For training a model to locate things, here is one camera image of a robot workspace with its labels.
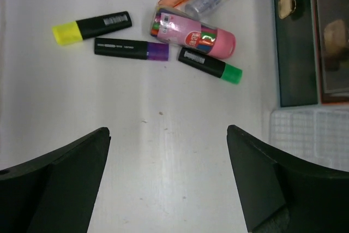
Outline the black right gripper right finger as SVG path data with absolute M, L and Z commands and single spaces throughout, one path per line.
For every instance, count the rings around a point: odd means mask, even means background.
M 302 160 L 235 125 L 227 145 L 248 232 L 348 232 L 348 172 Z

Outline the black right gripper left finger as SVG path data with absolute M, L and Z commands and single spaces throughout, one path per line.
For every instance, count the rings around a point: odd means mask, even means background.
M 87 232 L 110 142 L 101 127 L 1 170 L 1 232 Z

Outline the clear top drawer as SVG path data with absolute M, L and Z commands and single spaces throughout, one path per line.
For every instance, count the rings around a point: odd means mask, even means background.
M 348 103 L 348 0 L 314 0 L 321 103 Z

